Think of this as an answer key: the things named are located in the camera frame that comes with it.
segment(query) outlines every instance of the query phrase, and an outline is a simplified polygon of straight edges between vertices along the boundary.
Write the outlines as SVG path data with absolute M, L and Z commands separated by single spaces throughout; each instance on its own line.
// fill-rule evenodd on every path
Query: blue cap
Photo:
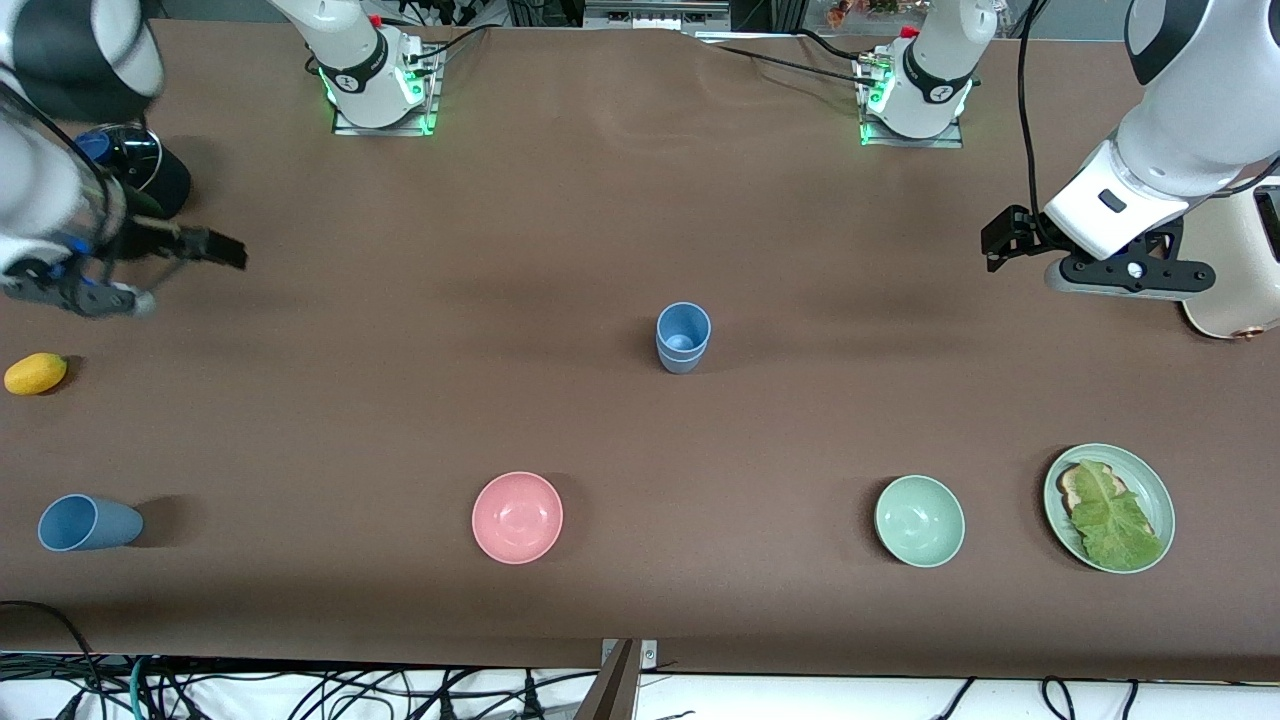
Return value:
M 101 131 L 88 131 L 77 135 L 76 145 L 95 163 L 101 163 L 111 154 L 111 138 Z

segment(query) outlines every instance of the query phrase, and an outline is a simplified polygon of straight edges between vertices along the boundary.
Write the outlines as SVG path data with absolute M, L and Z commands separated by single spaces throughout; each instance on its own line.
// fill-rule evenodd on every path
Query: pink bowl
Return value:
M 507 473 L 489 480 L 471 509 L 471 532 L 480 550 L 507 565 L 547 555 L 563 523 L 559 493 L 532 473 Z

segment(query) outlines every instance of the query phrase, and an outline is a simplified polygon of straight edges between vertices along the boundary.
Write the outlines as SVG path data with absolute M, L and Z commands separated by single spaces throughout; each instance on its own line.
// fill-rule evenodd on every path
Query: table surface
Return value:
M 680 670 L 1275 675 L 1280 341 L 1052 292 L 1043 258 L 986 273 L 979 229 L 1027 196 L 1014 44 L 964 150 L 914 151 L 860 147 L 838 81 L 673 32 L 490 33 L 419 140 L 330 136 L 289 26 L 156 35 L 183 219 L 250 269 L 193 266 L 146 320 L 5 305 L 5 361 L 83 360 L 0 398 L 4 596 L 119 652 L 572 666 L 630 635 Z M 1037 42 L 1028 73 L 1046 197 L 1140 90 L 1120 45 Z M 685 299 L 716 334 L 675 377 L 653 322 Z M 1048 462 L 1089 441 L 1169 486 L 1147 573 L 1044 521 Z M 515 469 L 566 511 L 518 568 L 468 521 Z M 872 527 L 910 473 L 964 505 L 938 569 Z M 138 506 L 141 547 L 41 550 L 68 492 Z M 0 646 L 60 633 L 10 610 Z

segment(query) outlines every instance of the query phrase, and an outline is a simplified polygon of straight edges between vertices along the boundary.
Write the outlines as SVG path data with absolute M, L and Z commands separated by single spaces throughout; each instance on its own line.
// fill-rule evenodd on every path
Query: white floor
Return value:
M 553 678 L 571 670 L 540 670 L 538 679 Z M 376 678 L 379 674 L 366 676 Z M 440 680 L 440 673 L 410 673 L 416 691 L 430 692 Z M 285 720 L 294 705 L 315 687 L 314 678 L 285 676 L 260 682 L 209 680 L 192 685 L 189 694 L 210 720 Z M 689 720 L 745 720 L 745 719 L 856 719 L 856 720 L 932 720 L 940 715 L 959 689 L 961 680 L 932 679 L 873 679 L 873 678 L 769 678 L 769 676 L 718 676 L 718 675 L 646 675 L 636 702 L 636 720 L 669 720 L 686 714 Z M 454 691 L 515 691 L 524 685 L 521 670 L 484 671 L 461 682 Z M 570 680 L 539 689 L 544 707 L 552 708 L 580 701 L 590 685 L 590 678 Z M 385 688 L 403 689 L 399 678 L 385 683 Z M 1129 685 L 1125 683 L 1069 683 L 1078 720 L 1116 720 L 1124 705 Z M 0 683 L 0 719 L 36 720 L 52 717 L 74 694 L 76 688 L 61 680 L 10 680 Z M 348 692 L 335 693 L 326 703 L 325 714 L 311 715 L 324 720 Z M 385 697 L 394 710 L 380 702 L 356 702 L 343 712 L 343 720 L 399 719 L 407 714 L 404 698 Z M 1056 691 L 1051 697 L 1061 702 Z M 169 693 L 169 703 L 174 702 Z M 489 707 L 493 700 L 458 700 L 454 710 L 463 720 Z M 132 720 L 118 706 L 111 708 L 110 720 Z M 518 702 L 494 711 L 490 719 L 509 717 L 520 710 Z M 100 716 L 92 698 L 82 701 L 77 719 Z M 175 712 L 186 717 L 186 711 Z M 426 720 L 439 717 L 438 707 Z M 1036 680 L 978 680 L 965 696 L 952 720 L 1004 720 L 1044 719 L 1053 715 L 1039 697 Z M 1280 688 L 1238 687 L 1207 684 L 1144 683 L 1130 714 L 1132 720 L 1190 720 L 1190 719 L 1276 719 L 1280 717 Z

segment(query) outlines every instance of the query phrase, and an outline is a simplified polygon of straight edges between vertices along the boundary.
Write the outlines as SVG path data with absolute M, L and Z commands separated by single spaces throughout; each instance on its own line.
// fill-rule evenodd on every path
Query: bread slice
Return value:
M 1111 478 L 1111 484 L 1115 488 L 1116 496 L 1124 495 L 1129 491 L 1129 486 L 1124 484 L 1124 480 L 1116 477 L 1111 465 L 1103 464 L 1102 470 L 1108 478 Z M 1062 477 L 1057 480 L 1057 487 L 1062 491 L 1062 502 L 1066 505 L 1068 514 L 1075 510 L 1075 506 L 1080 503 L 1080 495 L 1075 492 L 1075 475 L 1079 471 L 1079 465 L 1071 465 L 1071 468 L 1062 473 Z M 1149 521 L 1146 525 L 1146 530 L 1151 534 L 1156 534 L 1156 529 L 1151 527 Z

